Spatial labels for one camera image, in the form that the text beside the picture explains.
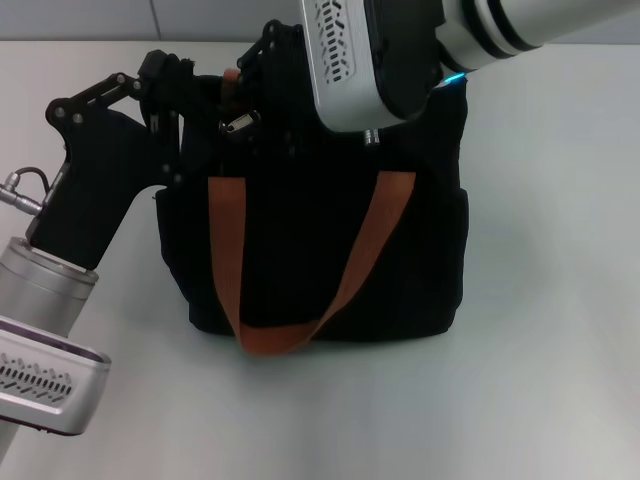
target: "robotic arm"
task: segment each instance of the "robotic arm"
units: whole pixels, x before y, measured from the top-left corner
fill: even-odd
[[[366,132],[367,143],[376,143],[377,129],[420,115],[436,88],[640,7],[637,0],[300,1],[318,116],[333,132]],[[251,58],[276,48],[269,25],[239,60],[243,76]],[[200,91],[206,80],[193,76],[189,61],[151,52],[138,73],[114,74],[48,107],[67,158],[42,202],[17,191],[26,172],[0,185],[0,201],[35,217],[27,239],[12,240],[0,257],[0,315],[14,319],[0,316],[2,419],[65,435],[84,431],[110,362],[65,336],[135,196],[151,185],[179,185],[198,168],[180,162],[178,115],[229,134],[260,121],[248,114],[217,124]],[[109,110],[127,96],[140,102],[146,126]]]

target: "brown leather handle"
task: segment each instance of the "brown leather handle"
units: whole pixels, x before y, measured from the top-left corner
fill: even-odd
[[[280,355],[306,345],[362,288],[404,213],[415,173],[380,172],[369,210],[356,237],[336,297],[322,318],[301,324],[254,328],[240,319],[246,222],[244,178],[209,179],[209,221],[213,280],[240,345],[255,355]]]

